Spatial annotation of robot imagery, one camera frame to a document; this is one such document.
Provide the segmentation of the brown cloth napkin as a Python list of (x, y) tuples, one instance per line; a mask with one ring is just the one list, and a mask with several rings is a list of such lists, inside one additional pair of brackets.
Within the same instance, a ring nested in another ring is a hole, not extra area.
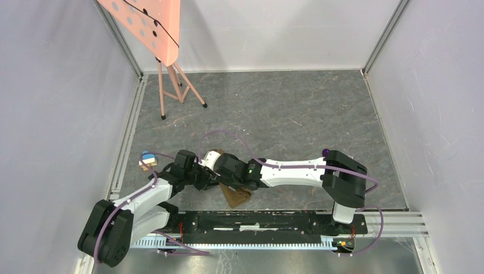
[(219, 184), (221, 190), (227, 200), (228, 205), (231, 208), (236, 208), (241, 204), (247, 202), (252, 195), (251, 190), (247, 188), (239, 188), (238, 190), (234, 190), (223, 183), (218, 181), (218, 175), (215, 173), (215, 182)]

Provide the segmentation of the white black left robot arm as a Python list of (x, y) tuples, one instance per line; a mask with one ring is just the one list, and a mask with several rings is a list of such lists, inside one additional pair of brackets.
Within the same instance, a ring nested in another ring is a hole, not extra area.
[(186, 186), (206, 189), (216, 175), (213, 164), (187, 150), (180, 150), (161, 171), (151, 172), (142, 188), (113, 202), (103, 199), (94, 205), (77, 242), (81, 252), (115, 267), (129, 248), (149, 233), (182, 233), (179, 209), (168, 200)]

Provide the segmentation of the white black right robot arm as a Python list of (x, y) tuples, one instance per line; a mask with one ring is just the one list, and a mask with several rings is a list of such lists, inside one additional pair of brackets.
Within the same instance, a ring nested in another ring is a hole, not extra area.
[(292, 162), (265, 158), (244, 162), (233, 154), (210, 151), (203, 163), (218, 182), (233, 190), (285, 185), (324, 189), (334, 201), (329, 224), (337, 233), (346, 232), (356, 210), (365, 205), (368, 170), (340, 151), (324, 150), (319, 158)]

